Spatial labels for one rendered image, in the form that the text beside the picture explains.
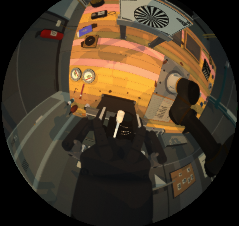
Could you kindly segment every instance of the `small bottle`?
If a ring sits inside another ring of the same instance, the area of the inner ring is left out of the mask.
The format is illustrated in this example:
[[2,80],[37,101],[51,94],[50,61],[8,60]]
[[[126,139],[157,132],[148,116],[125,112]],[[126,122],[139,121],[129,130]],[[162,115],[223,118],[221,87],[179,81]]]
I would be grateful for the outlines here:
[[71,100],[69,100],[69,101],[67,102],[67,105],[72,104],[74,101],[75,101],[75,100],[72,98]]

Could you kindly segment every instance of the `red pencil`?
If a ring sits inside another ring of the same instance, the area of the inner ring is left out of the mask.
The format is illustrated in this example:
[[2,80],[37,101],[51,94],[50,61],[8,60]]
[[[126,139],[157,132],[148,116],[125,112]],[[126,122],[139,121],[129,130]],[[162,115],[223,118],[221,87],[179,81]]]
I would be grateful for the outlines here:
[[81,91],[80,100],[82,99],[82,92],[83,92],[84,85],[85,85],[85,84],[83,84],[83,86],[82,86],[82,91]]

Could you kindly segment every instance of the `teal pipe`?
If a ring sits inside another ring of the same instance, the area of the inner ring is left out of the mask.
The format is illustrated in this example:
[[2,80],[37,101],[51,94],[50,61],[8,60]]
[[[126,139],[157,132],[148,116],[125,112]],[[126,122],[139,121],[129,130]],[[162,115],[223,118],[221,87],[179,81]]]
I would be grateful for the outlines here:
[[218,109],[219,103],[221,102],[222,94],[223,94],[224,87],[225,87],[225,84],[226,84],[226,70],[227,70],[227,67],[224,66],[224,78],[223,78],[223,83],[222,83],[222,87],[221,87],[221,92],[220,92],[220,95],[219,95],[217,101],[215,102],[215,108],[216,109]]

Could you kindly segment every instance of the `white rod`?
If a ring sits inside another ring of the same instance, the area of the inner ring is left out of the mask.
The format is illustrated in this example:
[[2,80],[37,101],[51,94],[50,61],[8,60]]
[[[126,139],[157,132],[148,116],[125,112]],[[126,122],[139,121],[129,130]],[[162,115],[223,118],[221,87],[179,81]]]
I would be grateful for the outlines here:
[[116,137],[116,135],[117,135],[117,132],[118,132],[119,125],[120,125],[120,123],[117,123],[117,124],[116,124],[116,128],[115,128],[115,131],[114,131],[113,138],[115,138],[115,137]]

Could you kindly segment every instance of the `round black container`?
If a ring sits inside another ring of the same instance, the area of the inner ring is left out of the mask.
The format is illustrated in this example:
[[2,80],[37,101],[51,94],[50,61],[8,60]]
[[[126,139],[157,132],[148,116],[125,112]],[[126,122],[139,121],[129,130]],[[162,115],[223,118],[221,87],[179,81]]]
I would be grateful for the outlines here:
[[[114,128],[116,127],[116,116],[114,116]],[[125,111],[125,116],[122,123],[119,124],[118,132],[116,138],[119,140],[131,140],[134,139],[134,132],[133,132],[133,115],[127,111]]]

